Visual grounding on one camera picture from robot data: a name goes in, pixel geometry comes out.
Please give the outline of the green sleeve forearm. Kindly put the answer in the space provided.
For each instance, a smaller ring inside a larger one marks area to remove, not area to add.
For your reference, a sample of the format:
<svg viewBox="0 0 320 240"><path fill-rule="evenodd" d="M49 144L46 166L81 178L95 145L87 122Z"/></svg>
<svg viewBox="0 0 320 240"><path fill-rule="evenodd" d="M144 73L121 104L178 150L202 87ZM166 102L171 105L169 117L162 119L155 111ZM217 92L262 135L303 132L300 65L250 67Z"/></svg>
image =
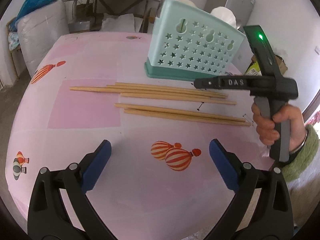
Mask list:
<svg viewBox="0 0 320 240"><path fill-rule="evenodd" d="M294 153L293 161L281 169L287 183L296 180L307 181L312 177L315 165L319 163L317 157L319 149L318 134L312 125L306 125L305 130L304 144Z"/></svg>

